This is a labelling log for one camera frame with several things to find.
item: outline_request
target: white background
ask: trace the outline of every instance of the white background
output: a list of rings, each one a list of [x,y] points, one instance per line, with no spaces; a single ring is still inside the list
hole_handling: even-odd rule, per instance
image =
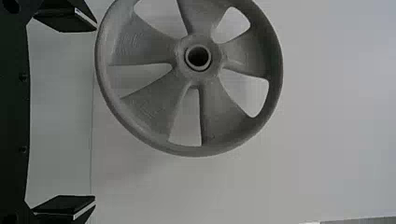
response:
[[[169,4],[170,0],[144,1],[144,14],[152,24],[174,21],[176,4]],[[101,20],[112,1],[87,2]],[[179,158],[156,151],[131,136],[111,115],[95,86],[95,223],[277,224],[396,215],[396,2],[256,3],[274,25],[284,53],[284,89],[269,123],[256,137],[230,153],[206,159]],[[182,34],[180,28],[167,27],[168,31]],[[89,55],[93,40],[93,35],[68,37],[50,53],[51,57],[69,58],[64,60],[64,67],[46,61],[53,65],[53,73],[77,79],[68,84],[70,89],[57,82],[49,90],[49,103],[64,102],[65,95],[75,100],[88,97],[90,82],[77,80],[93,73],[93,56]],[[234,91],[251,91],[246,82],[241,85],[235,85]],[[87,92],[77,91],[76,87],[86,87]],[[254,93],[243,97],[246,105],[258,103],[258,99],[250,97],[257,95]],[[81,102],[75,109],[86,103]],[[39,111],[49,113],[53,109],[42,107],[34,111],[33,117],[42,122],[39,118],[45,115]],[[70,107],[58,109],[64,112]],[[183,107],[183,113],[192,110],[192,101]],[[82,114],[78,112],[80,119],[88,115]],[[57,122],[70,124],[68,120]],[[192,122],[180,123],[188,126]],[[67,128],[85,130],[85,126]],[[188,129],[181,127],[178,137],[191,137],[194,131],[189,133]],[[87,139],[88,132],[83,132]],[[58,152],[68,157],[66,149],[61,152],[59,147],[77,144],[75,136],[86,139],[74,131],[59,134],[62,140],[52,138],[51,145],[47,136],[37,136],[33,144],[46,144],[46,150],[58,147]],[[78,147],[85,148],[84,141]],[[39,174],[37,168],[32,172]]]

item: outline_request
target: gray plastic wheel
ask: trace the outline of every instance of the gray plastic wheel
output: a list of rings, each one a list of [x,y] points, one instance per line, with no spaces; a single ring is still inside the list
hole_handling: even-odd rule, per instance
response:
[[[255,135],[271,117],[283,80],[276,33],[257,5],[251,0],[177,0],[189,35],[174,39],[140,19],[134,12],[137,2],[113,3],[102,21],[96,43],[99,85],[122,125],[152,147],[187,157],[217,155],[239,147]],[[250,28],[234,40],[216,44],[211,33],[229,7],[239,9],[250,21]],[[152,63],[170,63],[173,69],[127,96],[115,93],[109,66]],[[267,98],[257,117],[249,117],[224,90],[219,81],[222,68],[268,80]],[[199,91],[202,136],[199,147],[169,141],[180,102],[189,88]]]

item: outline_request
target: wheel rim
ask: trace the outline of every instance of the wheel rim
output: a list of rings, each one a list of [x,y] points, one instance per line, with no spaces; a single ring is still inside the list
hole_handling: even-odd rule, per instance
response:
[[[189,35],[176,40],[140,19],[134,13],[137,2],[113,3],[96,43],[98,82],[120,123],[152,147],[188,157],[217,155],[255,135],[273,114],[283,80],[280,45],[262,11],[250,0],[177,0]],[[210,36],[229,7],[239,9],[251,26],[236,39],[218,45]],[[151,63],[170,63],[173,69],[127,96],[115,93],[109,66]],[[219,81],[222,68],[268,80],[267,98],[257,117],[249,117],[224,90]],[[169,141],[180,102],[189,88],[197,88],[200,94],[200,147]]]

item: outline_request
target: gray wheel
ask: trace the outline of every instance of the gray wheel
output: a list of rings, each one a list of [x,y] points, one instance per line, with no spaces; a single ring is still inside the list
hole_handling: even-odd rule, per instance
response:
[[[256,4],[251,0],[177,0],[189,35],[174,39],[140,19],[134,12],[137,2],[113,3],[96,43],[99,85],[122,125],[152,147],[187,157],[217,155],[255,135],[276,107],[283,78],[275,31]],[[239,9],[250,21],[250,28],[234,40],[216,44],[211,33],[229,7]],[[170,63],[173,69],[139,91],[122,97],[116,94],[110,66],[152,63]],[[248,116],[224,90],[219,81],[222,68],[268,80],[267,98],[257,117]],[[199,147],[169,141],[180,102],[189,88],[199,91]]]

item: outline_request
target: white wall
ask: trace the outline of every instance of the white wall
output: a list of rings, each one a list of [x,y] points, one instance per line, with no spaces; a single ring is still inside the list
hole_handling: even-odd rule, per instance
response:
[[[110,2],[89,1],[100,19]],[[153,14],[172,14],[167,1],[151,2]],[[179,158],[125,131],[96,86],[96,223],[277,224],[396,215],[396,2],[256,2],[276,28],[285,60],[284,90],[270,122],[228,154]]]
[[[60,34],[32,20],[31,155],[26,201],[91,194],[95,33]]]

